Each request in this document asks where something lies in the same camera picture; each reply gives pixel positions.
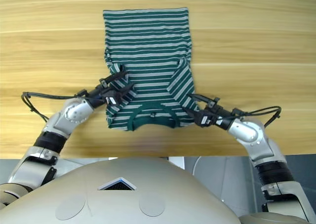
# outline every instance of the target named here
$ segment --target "wire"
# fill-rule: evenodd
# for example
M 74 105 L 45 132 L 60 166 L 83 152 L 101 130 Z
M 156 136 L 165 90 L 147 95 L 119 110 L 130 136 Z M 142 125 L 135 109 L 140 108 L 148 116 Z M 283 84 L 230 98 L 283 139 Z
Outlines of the wire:
M 23 92 L 21 95 L 21 99 L 24 102 L 24 104 L 27 105 L 32 112 L 35 112 L 36 114 L 38 114 L 45 122 L 47 122 L 49 120 L 49 118 L 46 115 L 40 113 L 33 106 L 33 104 L 30 101 L 31 97 L 40 97 L 40 98 L 53 99 L 53 100 L 67 100 L 67 99 L 72 99 L 72 98 L 84 98 L 84 99 L 104 102 L 103 99 L 81 97 L 81 96 L 77 96 L 77 95 L 74 95 L 74 96 L 57 96 L 57 95 L 50 95 L 50 94 L 44 94 L 44 93 L 38 93 L 38 92 Z
M 280 118 L 280 113 L 282 111 L 282 108 L 279 106 L 273 106 L 273 107 L 266 107 L 263 109 L 259 109 L 256 111 L 252 111 L 252 112 L 238 112 L 238 115 L 234 115 L 234 116 L 228 116 L 228 117 L 223 117 L 220 119 L 217 119 L 217 121 L 222 120 L 222 119 L 240 119 L 242 117 L 245 116 L 262 116 L 262 115 L 267 115 L 267 114 L 271 114 L 271 113 L 275 113 L 264 125 L 264 127 L 266 128 L 269 124 L 271 124 L 276 118 Z
M 194 176 L 195 172 L 196 172 L 196 167 L 197 167 L 197 164 L 198 164 L 198 161 L 202 158 L 202 156 L 199 156 L 195 163 L 194 163 L 194 166 L 193 166 L 193 170 L 192 170 L 192 175 Z

